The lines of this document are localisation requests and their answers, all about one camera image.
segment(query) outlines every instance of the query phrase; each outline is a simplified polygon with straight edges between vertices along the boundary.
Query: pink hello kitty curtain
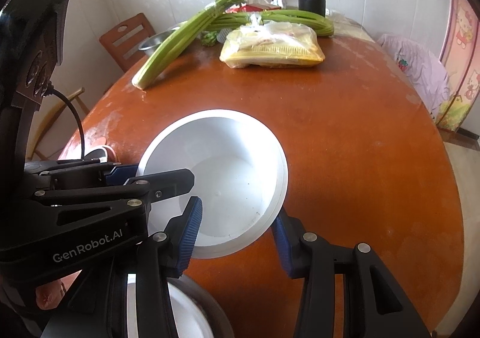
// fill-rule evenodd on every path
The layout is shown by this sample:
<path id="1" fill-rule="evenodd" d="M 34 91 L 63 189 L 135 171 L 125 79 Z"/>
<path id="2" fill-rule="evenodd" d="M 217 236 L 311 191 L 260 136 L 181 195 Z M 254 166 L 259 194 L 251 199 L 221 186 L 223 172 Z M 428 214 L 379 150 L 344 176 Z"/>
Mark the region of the pink hello kitty curtain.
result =
<path id="1" fill-rule="evenodd" d="M 450 26 L 441 61 L 450 86 L 450 98 L 440 107 L 438 127 L 456 131 L 480 89 L 480 25 L 467 0 L 452 0 Z"/>

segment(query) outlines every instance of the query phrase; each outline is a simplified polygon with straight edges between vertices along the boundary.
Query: green vegetable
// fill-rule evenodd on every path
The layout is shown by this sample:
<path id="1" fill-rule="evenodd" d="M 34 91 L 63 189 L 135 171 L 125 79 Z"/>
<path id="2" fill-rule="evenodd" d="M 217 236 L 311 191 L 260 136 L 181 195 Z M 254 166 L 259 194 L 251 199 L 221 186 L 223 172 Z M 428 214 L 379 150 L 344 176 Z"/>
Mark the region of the green vegetable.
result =
<path id="1" fill-rule="evenodd" d="M 200 40 L 203 46 L 214 46 L 217 43 L 218 31 L 205 32 Z"/>
<path id="2" fill-rule="evenodd" d="M 147 88 L 217 16 L 241 1 L 243 0 L 215 0 L 214 4 L 198 12 L 160 44 L 132 78 L 131 83 L 139 89 Z"/>
<path id="3" fill-rule="evenodd" d="M 334 33 L 333 22 L 316 13 L 298 9 L 274 9 L 256 12 L 262 20 L 288 21 L 304 24 L 316 32 L 318 36 L 330 36 Z M 216 18 L 208 27 L 208 31 L 219 31 L 222 28 L 238 28 L 250 24 L 251 12 L 224 13 Z"/>

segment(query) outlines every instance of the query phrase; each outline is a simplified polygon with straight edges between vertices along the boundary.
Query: brown table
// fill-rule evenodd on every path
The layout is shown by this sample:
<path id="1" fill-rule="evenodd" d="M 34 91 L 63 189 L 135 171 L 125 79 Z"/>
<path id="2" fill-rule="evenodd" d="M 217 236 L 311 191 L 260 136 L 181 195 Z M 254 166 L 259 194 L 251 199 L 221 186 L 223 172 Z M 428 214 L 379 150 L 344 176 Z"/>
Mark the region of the brown table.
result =
<path id="1" fill-rule="evenodd" d="M 83 121 L 87 145 L 105 137 L 121 162 L 138 162 L 188 114 L 224 108 L 257 118 L 285 151 L 287 212 L 331 243 L 370 244 L 432 330 L 458 293 L 463 264 L 446 150 L 414 89 L 375 44 L 319 43 L 326 60 L 306 69 L 230 69 L 220 47 L 196 43 L 147 92 L 130 83 L 142 60 Z M 74 135 L 63 158 L 78 146 Z M 292 337 L 302 281 L 280 268 L 270 231 L 231 256 L 192 260 L 187 274 L 217 299 L 237 338 Z M 341 323 L 337 311 L 337 336 Z"/>

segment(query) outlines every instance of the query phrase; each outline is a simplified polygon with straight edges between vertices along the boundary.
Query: tile floor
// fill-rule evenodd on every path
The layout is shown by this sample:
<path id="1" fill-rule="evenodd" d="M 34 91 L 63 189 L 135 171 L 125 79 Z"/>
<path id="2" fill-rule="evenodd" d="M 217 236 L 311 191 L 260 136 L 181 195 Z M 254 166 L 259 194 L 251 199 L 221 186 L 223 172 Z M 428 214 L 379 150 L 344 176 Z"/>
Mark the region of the tile floor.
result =
<path id="1" fill-rule="evenodd" d="M 465 254 L 457 299 L 438 325 L 440 336 L 457 327 L 480 290 L 480 151 L 445 143 L 462 204 Z"/>

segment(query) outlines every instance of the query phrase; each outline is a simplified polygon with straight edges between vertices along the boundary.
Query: hello kitty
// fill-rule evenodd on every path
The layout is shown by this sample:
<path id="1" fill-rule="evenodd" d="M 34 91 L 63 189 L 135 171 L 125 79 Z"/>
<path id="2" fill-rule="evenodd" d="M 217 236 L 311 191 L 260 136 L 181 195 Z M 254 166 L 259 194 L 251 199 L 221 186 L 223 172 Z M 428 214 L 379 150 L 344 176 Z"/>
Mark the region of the hello kitty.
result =
<path id="1" fill-rule="evenodd" d="M 469 100 L 473 100 L 480 88 L 480 73 L 476 70 L 473 71 L 472 75 L 469 78 L 467 84 L 467 90 L 465 92 L 465 97 Z"/>
<path id="2" fill-rule="evenodd" d="M 461 45 L 462 49 L 465 49 L 473 38 L 473 15 L 460 6 L 458 7 L 457 22 L 460 26 L 457 32 L 457 44 Z"/>

